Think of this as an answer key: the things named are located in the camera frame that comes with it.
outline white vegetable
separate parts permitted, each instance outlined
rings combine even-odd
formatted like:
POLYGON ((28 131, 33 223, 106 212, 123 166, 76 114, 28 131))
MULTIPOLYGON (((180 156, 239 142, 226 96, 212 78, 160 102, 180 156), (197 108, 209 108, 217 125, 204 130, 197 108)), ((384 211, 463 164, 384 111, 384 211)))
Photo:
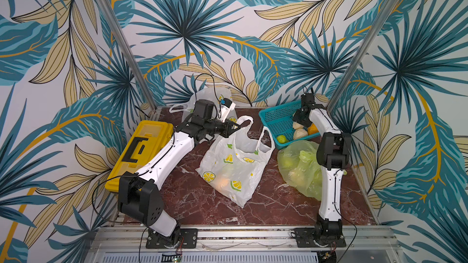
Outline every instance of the white vegetable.
POLYGON ((301 124, 299 124, 299 123, 297 123, 297 122, 294 122, 294 123, 292 124, 292 127, 293 127, 295 130, 297 130, 297 129, 303 129, 303 128, 304 128, 304 126, 302 126, 301 124))
POLYGON ((302 138, 302 137, 306 137, 307 135, 308 135, 307 131, 304 128, 296 129, 292 139, 296 140, 296 139, 299 139, 299 138, 302 138))

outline marble tabletop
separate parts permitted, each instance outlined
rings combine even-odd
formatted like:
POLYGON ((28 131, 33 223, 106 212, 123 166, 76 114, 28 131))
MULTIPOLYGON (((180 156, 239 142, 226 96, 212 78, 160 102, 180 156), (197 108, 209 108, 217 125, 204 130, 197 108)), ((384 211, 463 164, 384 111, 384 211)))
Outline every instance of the marble tabletop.
MULTIPOLYGON (((236 109, 237 116, 250 115, 254 124, 250 138, 258 139, 263 127, 260 109, 236 109)), ((163 108, 159 121, 180 124, 182 113, 171 114, 163 108)), ((270 145, 270 138, 262 140, 270 145)), ((260 184, 244 208, 214 190, 196 172, 210 143, 196 146, 171 172, 161 189, 164 210, 182 225, 314 225, 320 201, 308 198, 288 186, 278 170, 278 149, 272 153, 260 184)), ((349 169, 341 189, 342 215, 356 225, 375 225, 358 182, 349 169)), ((125 222, 132 223, 131 218, 125 222)))

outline metal bracket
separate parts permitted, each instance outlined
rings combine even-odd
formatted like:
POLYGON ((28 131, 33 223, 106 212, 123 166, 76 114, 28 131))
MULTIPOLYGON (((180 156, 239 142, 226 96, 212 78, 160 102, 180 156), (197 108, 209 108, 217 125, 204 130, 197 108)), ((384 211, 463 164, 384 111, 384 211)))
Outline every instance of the metal bracket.
POLYGON ((166 246, 169 238, 163 237, 160 234, 155 234, 153 231, 148 231, 148 239, 146 241, 146 248, 147 249, 164 249, 164 248, 177 248, 182 242, 182 248, 184 249, 195 249, 196 247, 196 240, 198 235, 198 229, 196 228, 182 228, 180 230, 180 236, 184 238, 182 239, 179 236, 178 243, 175 246, 166 246))
POLYGON ((336 238, 334 236, 324 236, 322 235, 319 239, 314 242, 314 228, 313 227, 301 227, 294 229, 294 235, 298 248, 317 248, 321 246, 329 247, 333 242, 336 243, 338 248, 345 247, 346 242, 344 237, 336 238))

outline toolbox handle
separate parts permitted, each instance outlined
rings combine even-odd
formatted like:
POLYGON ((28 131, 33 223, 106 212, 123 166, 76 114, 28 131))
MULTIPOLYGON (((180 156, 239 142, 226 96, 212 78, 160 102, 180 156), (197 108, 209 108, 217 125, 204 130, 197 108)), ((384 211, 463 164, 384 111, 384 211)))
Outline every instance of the toolbox handle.
POLYGON ((133 140, 132 140, 132 143, 130 144, 127 151, 125 152, 125 155, 122 158, 122 161, 133 162, 133 163, 138 162, 138 160, 132 159, 132 155, 133 155, 133 152, 135 151, 135 149, 137 149, 138 143, 140 143, 140 141, 145 141, 145 140, 148 140, 148 138, 146 138, 146 137, 134 137, 133 140))

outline metal edge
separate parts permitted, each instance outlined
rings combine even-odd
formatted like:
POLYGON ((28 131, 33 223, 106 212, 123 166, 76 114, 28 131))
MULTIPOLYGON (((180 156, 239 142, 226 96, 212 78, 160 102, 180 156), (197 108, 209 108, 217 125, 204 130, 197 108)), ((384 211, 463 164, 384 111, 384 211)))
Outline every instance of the metal edge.
POLYGON ((399 0, 385 0, 384 1, 382 8, 380 9, 380 12, 376 16, 374 22, 372 22, 369 32, 367 32, 366 36, 362 40, 361 45, 359 46, 358 50, 356 51, 356 54, 353 56, 351 63, 348 66, 348 69, 343 73, 341 80, 338 86, 336 87, 336 90, 333 92, 333 95, 331 96, 328 102, 327 110, 329 112, 333 111, 333 108, 335 107, 338 99, 341 97, 342 93, 346 89, 346 86, 348 85, 349 80, 354 75, 354 72, 356 71, 356 69, 358 69, 359 64, 361 63, 362 58, 366 54, 369 46, 377 37, 377 34, 382 29, 383 25, 389 18, 390 14, 392 13, 398 1, 399 0))
POLYGON ((109 29, 114 34, 114 38, 116 39, 116 42, 119 45, 119 49, 124 55, 128 63, 128 66, 130 67, 130 70, 135 76, 135 81, 138 83, 138 85, 141 88, 143 97, 146 99, 146 102, 149 104, 151 110, 155 112, 157 109, 157 104, 155 103, 155 100, 153 99, 153 96, 151 92, 149 91, 148 86, 146 85, 146 82, 143 78, 143 74, 141 73, 141 70, 139 69, 135 56, 133 56, 132 50, 130 49, 130 45, 128 45, 128 42, 125 39, 124 33, 122 31, 122 28, 120 27, 120 24, 117 21, 114 10, 110 6, 108 0, 96 0, 96 3, 97 3, 97 6, 99 7, 99 10, 104 15, 104 18, 106 19, 107 24, 109 26, 109 29))

